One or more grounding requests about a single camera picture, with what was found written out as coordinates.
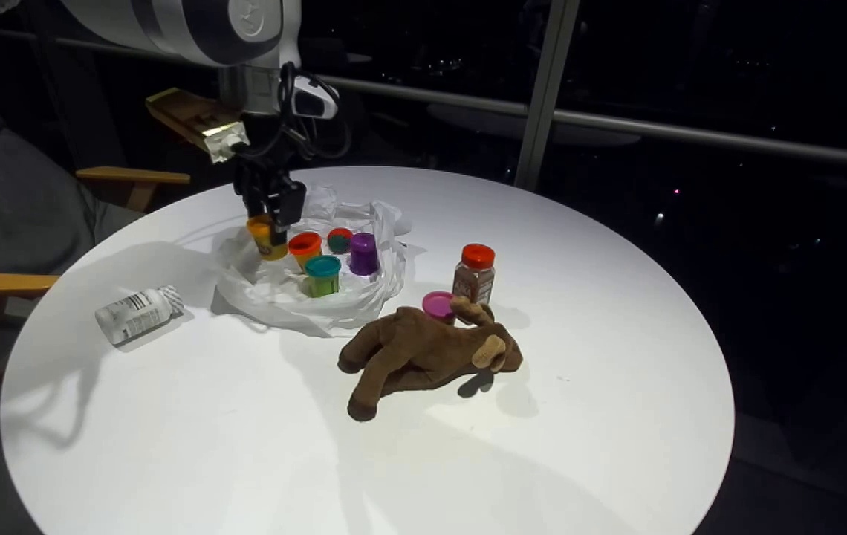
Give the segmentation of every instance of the table top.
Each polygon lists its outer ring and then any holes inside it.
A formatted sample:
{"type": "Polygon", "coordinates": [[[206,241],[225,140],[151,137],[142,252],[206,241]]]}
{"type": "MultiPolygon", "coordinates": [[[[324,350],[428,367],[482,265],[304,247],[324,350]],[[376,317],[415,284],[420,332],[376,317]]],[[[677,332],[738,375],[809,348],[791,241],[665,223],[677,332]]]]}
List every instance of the table top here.
{"type": "Polygon", "coordinates": [[[24,323],[3,454],[47,535],[690,532],[733,440],[730,376],[684,287],[607,226],[535,194],[434,170],[293,171],[406,210],[406,284],[446,287],[494,244],[494,309],[522,367],[491,393],[399,393],[347,418],[347,335],[261,330],[214,304],[231,186],[167,204],[87,252],[24,323]],[[93,312],[176,284],[188,312],[110,348],[93,312]]]}

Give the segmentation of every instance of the purple cup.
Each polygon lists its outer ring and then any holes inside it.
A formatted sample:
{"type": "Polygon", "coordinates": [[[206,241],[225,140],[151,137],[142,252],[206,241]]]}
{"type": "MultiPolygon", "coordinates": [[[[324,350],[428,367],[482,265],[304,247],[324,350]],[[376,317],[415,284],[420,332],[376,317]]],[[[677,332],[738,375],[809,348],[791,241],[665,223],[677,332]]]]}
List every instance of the purple cup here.
{"type": "Polygon", "coordinates": [[[351,269],[356,275],[372,275],[381,269],[381,252],[373,249],[373,234],[356,231],[351,238],[351,269]]]}

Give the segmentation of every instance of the railing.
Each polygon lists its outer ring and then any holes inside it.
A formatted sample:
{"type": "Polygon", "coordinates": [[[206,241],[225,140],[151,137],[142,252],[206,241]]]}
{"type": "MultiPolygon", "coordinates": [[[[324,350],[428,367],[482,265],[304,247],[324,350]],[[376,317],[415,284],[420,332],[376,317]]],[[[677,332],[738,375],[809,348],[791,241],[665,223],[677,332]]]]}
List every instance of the railing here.
{"type": "MultiPolygon", "coordinates": [[[[812,143],[708,130],[708,127],[684,127],[671,121],[644,121],[644,119],[601,115],[601,113],[582,113],[582,109],[555,109],[562,76],[565,76],[565,63],[568,63],[574,26],[577,26],[577,8],[580,8],[580,0],[553,0],[549,14],[546,14],[546,29],[544,29],[541,66],[535,73],[535,90],[532,90],[528,104],[437,91],[437,90],[415,90],[415,85],[396,85],[396,84],[372,84],[372,79],[353,79],[353,76],[324,76],[324,79],[342,90],[351,90],[351,91],[363,91],[363,94],[388,94],[388,98],[403,98],[403,100],[448,104],[448,106],[466,106],[466,109],[525,119],[522,137],[521,137],[521,155],[516,155],[516,174],[513,174],[513,183],[525,191],[537,191],[537,174],[541,174],[541,164],[549,145],[546,140],[549,140],[553,125],[625,130],[625,133],[642,133],[642,137],[674,140],[674,143],[726,145],[726,149],[739,149],[739,150],[785,155],[785,158],[804,158],[804,161],[847,167],[847,149],[834,149],[834,145],[812,145],[812,143]]],[[[0,38],[39,42],[39,36],[24,33],[24,29],[0,29],[0,38]]],[[[47,38],[47,42],[63,45],[63,48],[99,49],[99,52],[124,52],[124,57],[180,63],[171,57],[142,52],[142,49],[100,45],[100,42],[84,42],[84,38],[47,38]]]]}

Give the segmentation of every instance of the white round table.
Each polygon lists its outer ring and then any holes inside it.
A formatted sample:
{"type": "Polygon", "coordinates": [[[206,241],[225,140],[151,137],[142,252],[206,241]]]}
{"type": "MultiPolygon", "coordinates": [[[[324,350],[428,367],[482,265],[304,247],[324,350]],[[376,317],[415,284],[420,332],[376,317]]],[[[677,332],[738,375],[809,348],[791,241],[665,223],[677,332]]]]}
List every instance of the white round table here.
{"type": "Polygon", "coordinates": [[[347,335],[214,312],[210,241],[243,226],[216,186],[84,254],[15,341],[0,416],[11,480],[47,535],[665,535],[708,513],[733,440],[718,341],[684,287],[601,223],[483,177],[298,171],[406,210],[406,284],[446,287],[494,244],[495,317],[522,367],[491,393],[399,393],[347,418],[347,335]],[[176,284],[188,314],[110,348],[93,312],[176,284]]]}

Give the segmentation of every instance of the brown stuffed animal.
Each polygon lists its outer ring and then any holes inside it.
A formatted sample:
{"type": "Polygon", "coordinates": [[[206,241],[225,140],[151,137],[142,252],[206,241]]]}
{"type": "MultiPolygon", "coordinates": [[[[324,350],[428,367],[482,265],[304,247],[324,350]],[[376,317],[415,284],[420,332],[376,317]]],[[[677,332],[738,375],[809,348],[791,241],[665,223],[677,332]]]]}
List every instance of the brown stuffed animal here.
{"type": "Polygon", "coordinates": [[[373,418],[376,400],[399,388],[437,388],[461,375],[491,376],[521,367],[516,341],[488,305],[458,296],[451,312],[473,327],[451,327],[423,309],[402,305],[396,314],[365,323],[339,350],[342,372],[363,367],[347,405],[353,418],[373,418]]]}

